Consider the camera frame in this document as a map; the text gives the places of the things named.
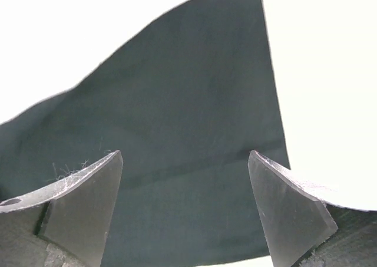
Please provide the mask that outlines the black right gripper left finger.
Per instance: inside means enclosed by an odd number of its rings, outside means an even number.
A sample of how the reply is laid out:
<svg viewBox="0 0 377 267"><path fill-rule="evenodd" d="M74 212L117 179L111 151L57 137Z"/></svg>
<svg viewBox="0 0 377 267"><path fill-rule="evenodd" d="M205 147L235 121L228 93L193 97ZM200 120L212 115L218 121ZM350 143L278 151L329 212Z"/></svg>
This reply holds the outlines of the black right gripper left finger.
<svg viewBox="0 0 377 267"><path fill-rule="evenodd" d="M100 266L122 169L114 151L1 202L1 266Z"/></svg>

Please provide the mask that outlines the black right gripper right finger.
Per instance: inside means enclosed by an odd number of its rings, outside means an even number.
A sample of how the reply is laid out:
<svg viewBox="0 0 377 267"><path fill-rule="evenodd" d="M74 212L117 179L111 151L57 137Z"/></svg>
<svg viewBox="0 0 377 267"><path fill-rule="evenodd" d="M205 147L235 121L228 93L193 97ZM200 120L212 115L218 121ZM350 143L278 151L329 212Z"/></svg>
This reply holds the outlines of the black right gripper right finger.
<svg viewBox="0 0 377 267"><path fill-rule="evenodd" d="M274 266L376 266L376 192L335 187L253 150L250 182Z"/></svg>

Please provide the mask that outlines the black t shirt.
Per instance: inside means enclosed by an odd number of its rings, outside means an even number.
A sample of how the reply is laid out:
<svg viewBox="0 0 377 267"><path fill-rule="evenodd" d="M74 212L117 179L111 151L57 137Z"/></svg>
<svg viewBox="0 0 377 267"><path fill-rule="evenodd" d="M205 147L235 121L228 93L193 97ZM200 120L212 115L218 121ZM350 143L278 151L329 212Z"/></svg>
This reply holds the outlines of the black t shirt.
<svg viewBox="0 0 377 267"><path fill-rule="evenodd" d="M1 126L1 197L119 150L103 266L200 266L268 255L247 161L289 165L262 0L191 0L77 87Z"/></svg>

